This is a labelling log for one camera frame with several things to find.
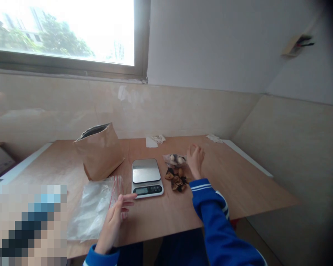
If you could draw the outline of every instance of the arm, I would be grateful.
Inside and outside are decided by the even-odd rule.
[[[106,214],[104,225],[96,245],[93,245],[83,266],[115,266],[118,262],[120,251],[113,248],[118,230],[121,225],[121,212],[128,212],[127,206],[133,206],[134,203],[129,200],[135,199],[136,193],[120,195],[118,200]]]
[[[213,265],[254,265],[266,266],[263,256],[252,245],[240,240],[229,223],[229,211],[225,198],[215,191],[207,179],[202,179],[201,165],[205,152],[199,146],[187,160],[192,175],[190,182],[194,195],[195,211],[205,226],[205,246],[211,266]]]

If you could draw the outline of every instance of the person's left hand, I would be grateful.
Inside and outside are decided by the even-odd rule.
[[[95,252],[99,254],[108,254],[116,241],[118,230],[121,225],[121,212],[128,212],[127,206],[133,206],[133,200],[137,197],[137,193],[120,195],[114,206],[110,208],[106,214],[104,225],[97,241]]]

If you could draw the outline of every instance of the ceramic tile backsplash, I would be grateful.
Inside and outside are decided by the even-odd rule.
[[[119,138],[230,138],[261,95],[0,74],[0,141],[20,159],[47,141],[113,122]]]
[[[302,202],[249,221],[283,265],[313,265],[333,221],[333,106],[263,96],[232,141]]]

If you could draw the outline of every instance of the dark pants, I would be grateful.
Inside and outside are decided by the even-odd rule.
[[[121,247],[118,266],[142,266],[143,243]],[[200,265],[208,266],[202,230],[194,229],[163,237],[154,266]]]

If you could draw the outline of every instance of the stainless steel plate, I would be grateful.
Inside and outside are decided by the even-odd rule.
[[[132,164],[133,183],[155,182],[160,180],[156,159],[135,160]]]

